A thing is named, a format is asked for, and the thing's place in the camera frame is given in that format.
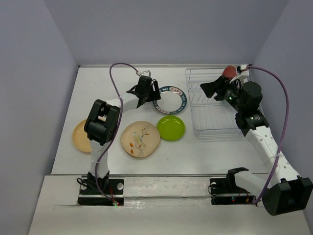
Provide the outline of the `large green rimmed lettered plate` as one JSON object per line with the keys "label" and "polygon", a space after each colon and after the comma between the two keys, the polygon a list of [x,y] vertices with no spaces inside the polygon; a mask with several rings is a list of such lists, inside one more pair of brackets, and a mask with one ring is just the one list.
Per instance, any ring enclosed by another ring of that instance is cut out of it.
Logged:
{"label": "large green rimmed lettered plate", "polygon": [[164,86],[159,89],[160,100],[153,101],[155,109],[166,115],[176,115],[187,105],[187,97],[183,90],[175,86]]}

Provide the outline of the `red plate with teal flower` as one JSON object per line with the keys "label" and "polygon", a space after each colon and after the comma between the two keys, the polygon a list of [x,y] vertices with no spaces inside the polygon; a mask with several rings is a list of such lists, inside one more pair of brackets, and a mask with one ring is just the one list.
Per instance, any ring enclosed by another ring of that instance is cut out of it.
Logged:
{"label": "red plate with teal flower", "polygon": [[237,76],[237,68],[234,65],[227,66],[222,72],[222,76],[226,77],[228,80],[233,79]]}

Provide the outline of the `beige plate with bird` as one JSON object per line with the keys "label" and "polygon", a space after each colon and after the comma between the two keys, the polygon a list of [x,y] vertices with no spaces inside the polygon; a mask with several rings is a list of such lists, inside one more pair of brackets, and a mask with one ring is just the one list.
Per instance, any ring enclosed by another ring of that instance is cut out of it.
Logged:
{"label": "beige plate with bird", "polygon": [[160,144],[157,128],[146,121],[130,124],[121,135],[123,149],[135,158],[145,158],[152,154]]}

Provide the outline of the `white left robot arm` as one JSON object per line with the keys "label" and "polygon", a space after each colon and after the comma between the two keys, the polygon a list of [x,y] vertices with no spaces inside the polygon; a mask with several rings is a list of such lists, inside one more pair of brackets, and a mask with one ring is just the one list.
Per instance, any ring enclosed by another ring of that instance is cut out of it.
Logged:
{"label": "white left robot arm", "polygon": [[86,120],[84,131],[91,145],[91,164],[87,174],[88,186],[102,195],[109,185],[108,149],[119,129],[122,115],[147,102],[160,100],[158,82],[141,75],[138,84],[110,101],[96,100]]}

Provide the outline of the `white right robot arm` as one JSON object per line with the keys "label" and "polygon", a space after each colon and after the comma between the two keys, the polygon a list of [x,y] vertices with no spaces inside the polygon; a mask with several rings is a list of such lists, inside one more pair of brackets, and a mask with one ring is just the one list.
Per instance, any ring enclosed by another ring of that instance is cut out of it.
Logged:
{"label": "white right robot arm", "polygon": [[263,180],[245,167],[230,169],[225,178],[226,188],[231,192],[245,189],[252,193],[254,203],[261,200],[272,216],[305,209],[313,183],[289,164],[273,138],[269,123],[259,109],[263,98],[261,86],[252,81],[239,84],[220,76],[200,87],[206,97],[226,101],[236,111],[238,128],[268,172],[268,179]]}

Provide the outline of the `lime green plate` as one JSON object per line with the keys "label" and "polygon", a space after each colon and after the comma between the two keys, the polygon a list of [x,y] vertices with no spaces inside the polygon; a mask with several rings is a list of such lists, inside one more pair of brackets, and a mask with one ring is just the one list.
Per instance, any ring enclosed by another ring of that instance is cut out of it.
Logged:
{"label": "lime green plate", "polygon": [[166,141],[178,141],[185,134],[185,124],[177,116],[162,117],[156,125],[160,137]]}

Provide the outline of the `plain yellow plate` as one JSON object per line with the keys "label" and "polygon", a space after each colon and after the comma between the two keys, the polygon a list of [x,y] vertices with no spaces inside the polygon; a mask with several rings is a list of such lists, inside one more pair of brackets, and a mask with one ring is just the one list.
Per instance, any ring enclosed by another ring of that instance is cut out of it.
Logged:
{"label": "plain yellow plate", "polygon": [[81,121],[73,130],[72,141],[74,146],[83,153],[91,153],[91,145],[87,133],[84,131],[86,120]]}

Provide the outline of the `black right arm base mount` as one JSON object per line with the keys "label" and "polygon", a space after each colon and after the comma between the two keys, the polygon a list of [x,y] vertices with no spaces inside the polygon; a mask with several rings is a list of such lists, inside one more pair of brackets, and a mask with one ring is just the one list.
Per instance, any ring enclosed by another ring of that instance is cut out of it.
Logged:
{"label": "black right arm base mount", "polygon": [[249,170],[245,167],[238,167],[228,170],[226,176],[222,178],[211,178],[207,188],[211,195],[211,204],[217,205],[253,205],[253,197],[244,188],[236,185],[235,175],[238,173],[246,173]]}

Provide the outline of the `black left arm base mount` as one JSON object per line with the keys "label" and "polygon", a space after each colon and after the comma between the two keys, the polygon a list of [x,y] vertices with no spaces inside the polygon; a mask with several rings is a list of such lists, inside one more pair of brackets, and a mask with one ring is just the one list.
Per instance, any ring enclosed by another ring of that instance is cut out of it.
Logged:
{"label": "black left arm base mount", "polygon": [[86,177],[77,178],[80,185],[77,204],[80,206],[123,206],[124,179],[113,178],[101,193]]}

